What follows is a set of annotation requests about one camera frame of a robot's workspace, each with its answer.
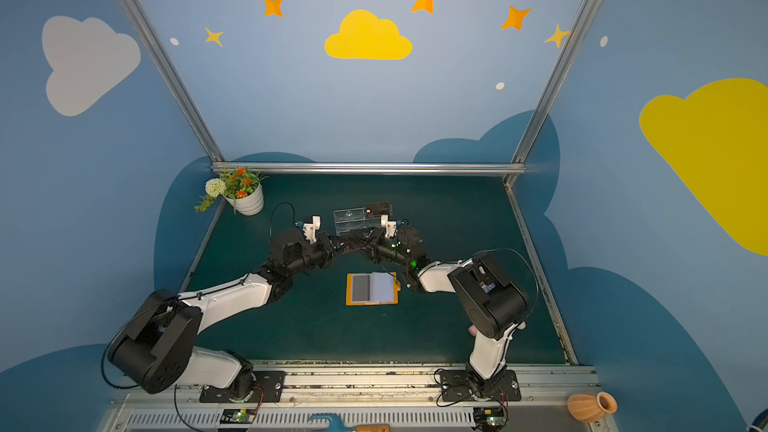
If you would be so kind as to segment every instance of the dark green table surface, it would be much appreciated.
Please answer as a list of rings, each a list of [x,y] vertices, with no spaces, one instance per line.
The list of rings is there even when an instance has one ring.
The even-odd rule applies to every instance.
[[[389,201],[395,218],[416,226],[431,260],[464,259],[477,251],[509,247],[524,253],[500,178],[418,176],[273,176],[264,184],[264,210],[234,215],[225,205],[187,290],[241,277],[268,255],[270,213],[292,202],[296,219],[319,215],[334,233],[333,211]],[[290,207],[274,214],[274,234],[291,226]],[[502,261],[530,292],[530,272],[511,252]],[[400,270],[382,263],[390,272]],[[471,325],[454,294],[418,294],[405,287],[395,305],[345,303],[346,275],[383,272],[361,255],[339,256],[330,268],[299,274],[279,301],[244,311],[205,330],[197,345],[231,349],[249,359],[465,362],[472,352]],[[544,300],[539,298],[525,330],[514,333],[511,363],[562,364],[564,356]]]

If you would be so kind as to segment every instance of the painted cloud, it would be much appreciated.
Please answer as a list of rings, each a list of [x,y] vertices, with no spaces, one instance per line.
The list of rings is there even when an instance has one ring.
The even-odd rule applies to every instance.
[[[379,19],[368,10],[353,10],[344,17],[339,33],[326,39],[326,53],[337,59],[397,60],[408,57],[411,41],[397,24]]]
[[[45,93],[63,116],[85,112],[138,67],[139,45],[103,21],[66,16],[43,26],[43,52],[53,69]]]

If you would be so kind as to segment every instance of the white flower pot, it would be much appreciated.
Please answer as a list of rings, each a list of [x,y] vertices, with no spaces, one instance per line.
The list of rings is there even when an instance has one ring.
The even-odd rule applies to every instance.
[[[254,190],[253,194],[245,198],[238,198],[237,200],[229,197],[224,198],[235,207],[235,210],[244,216],[254,216],[264,208],[264,190],[262,189],[261,184]]]

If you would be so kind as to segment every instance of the wooden block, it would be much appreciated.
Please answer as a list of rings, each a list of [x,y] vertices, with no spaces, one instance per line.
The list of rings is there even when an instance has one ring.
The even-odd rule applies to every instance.
[[[389,432],[389,425],[359,425],[355,427],[355,432]]]

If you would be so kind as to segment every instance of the black cable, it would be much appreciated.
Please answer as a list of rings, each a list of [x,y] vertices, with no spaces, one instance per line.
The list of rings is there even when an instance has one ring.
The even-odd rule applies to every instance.
[[[283,204],[287,204],[290,206],[291,213],[293,214],[293,218],[291,219],[293,226],[296,226],[296,210],[293,208],[293,204],[290,202],[281,202],[277,204],[273,209],[272,213],[270,214],[270,240],[272,240],[272,218],[275,216],[275,210],[277,210],[278,207],[282,206]]]
[[[531,314],[533,313],[533,310],[536,308],[536,304],[538,303],[538,296],[541,295],[541,290],[538,285],[538,280],[536,279],[536,273],[533,272],[533,267],[531,267],[531,265],[528,264],[528,261],[525,260],[525,257],[523,257],[523,255],[520,252],[514,250],[513,248],[509,248],[509,247],[490,248],[488,250],[481,250],[480,252],[476,252],[472,257],[474,258],[475,255],[482,254],[484,252],[496,252],[498,250],[509,250],[517,254],[520,257],[520,259],[523,260],[523,263],[525,264],[525,266],[528,267],[528,270],[530,271],[531,277],[533,279],[533,283],[536,284],[536,296],[533,300],[533,305],[528,310],[528,313],[525,315],[525,317],[523,317],[523,320],[520,321],[520,322],[525,322],[528,320],[529,317],[531,317]],[[522,291],[519,288],[517,288],[517,286],[514,286],[514,288],[515,290],[518,291],[518,293],[520,293],[520,295],[523,295]]]
[[[241,277],[241,278],[240,278],[240,280],[238,280],[238,281],[237,281],[237,283],[235,283],[235,284],[229,284],[229,285],[225,285],[224,287],[222,287],[222,288],[218,288],[218,289],[216,289],[216,290],[213,290],[213,291],[208,291],[208,292],[197,292],[195,295],[191,295],[191,296],[189,296],[189,297],[185,297],[185,298],[181,298],[181,294],[179,294],[179,295],[178,295],[178,300],[179,300],[179,301],[188,301],[188,300],[191,300],[191,299],[193,299],[193,298],[202,298],[202,297],[204,297],[204,296],[206,296],[206,295],[208,295],[208,294],[216,294],[217,292],[222,292],[222,291],[225,291],[225,290],[227,290],[228,288],[237,287],[238,285],[242,285],[242,284],[244,284],[244,283],[245,283],[245,280],[248,278],[248,275],[250,275],[250,274],[245,274],[245,275],[244,275],[243,277]]]
[[[186,425],[187,427],[191,428],[192,430],[196,430],[197,432],[205,432],[205,430],[200,430],[200,429],[197,429],[197,428],[192,427],[191,425],[187,424],[187,421],[183,417],[181,417],[181,413],[179,412],[179,406],[176,403],[176,390],[178,390],[178,388],[179,388],[178,385],[174,386],[174,408],[176,409],[176,415],[179,416],[179,419],[181,419],[181,422],[184,425]]]
[[[391,275],[391,276],[393,276],[394,278],[397,278],[397,274],[396,274],[396,273],[394,273],[394,272],[390,272],[390,271],[388,271],[388,270],[386,269],[386,267],[384,267],[384,264],[382,264],[382,268],[384,269],[384,272],[386,272],[387,274],[390,274],[390,275]]]
[[[142,315],[145,312],[149,312],[151,310],[155,310],[155,309],[157,309],[158,307],[160,307],[163,304],[173,304],[173,303],[178,302],[178,301],[179,301],[178,297],[173,297],[173,298],[169,298],[169,299],[167,299],[165,301],[162,301],[161,303],[159,303],[157,305],[154,305],[152,307],[147,307],[145,310],[137,312],[127,322],[122,324],[117,332],[114,333],[112,338],[109,339],[109,342],[107,342],[107,347],[104,348],[104,352],[101,354],[101,361],[99,362],[99,368],[101,369],[101,378],[104,380],[104,382],[106,382],[107,385],[109,385],[110,387],[115,388],[115,389],[134,389],[134,388],[139,386],[139,384],[136,384],[136,385],[116,385],[116,384],[112,384],[112,382],[110,382],[110,380],[107,379],[107,374],[104,371],[104,360],[107,357],[107,352],[109,351],[109,348],[112,345],[112,342],[114,342],[114,340],[118,337],[118,335],[120,335],[120,332],[122,332],[123,329],[125,329],[126,326],[128,326],[128,324],[131,321],[133,321],[135,318],[137,318],[138,316]]]
[[[504,400],[504,398],[507,397],[507,395],[504,393],[504,389],[502,389],[501,387],[499,387],[498,389],[502,392],[502,400]],[[497,398],[495,398],[493,396],[489,396],[488,398],[492,399],[492,400],[495,400],[501,406],[501,407],[499,407],[499,409],[504,409],[504,425],[497,429],[497,432],[498,432],[498,430],[501,430],[504,427],[507,427],[507,424],[509,423],[509,405],[508,405],[509,404],[509,398],[507,398],[507,405],[504,405],[504,403],[501,400],[499,400],[499,399],[497,399]]]
[[[394,235],[394,237],[397,238],[397,229],[399,229],[400,226],[410,226],[410,225],[411,225],[411,221],[409,221],[407,218],[404,218],[403,220],[401,220],[400,223],[397,226],[395,226],[395,235]]]
[[[439,369],[435,369],[435,371],[432,372],[432,379],[435,381],[435,383],[437,385],[440,386],[440,395],[437,396],[437,399],[435,400],[435,405],[438,406],[438,407],[451,407],[452,405],[456,405],[459,402],[464,402],[464,401],[468,400],[468,398],[467,399],[461,399],[461,400],[456,400],[456,402],[451,402],[450,404],[440,405],[440,399],[444,399],[445,400],[446,398],[444,397],[444,395],[450,389],[453,389],[453,388],[456,388],[456,387],[466,387],[466,388],[469,388],[469,386],[467,384],[449,385],[449,384],[438,382],[438,380],[435,378],[435,376],[437,375],[437,373],[443,372],[444,370],[445,370],[444,368],[439,368]]]

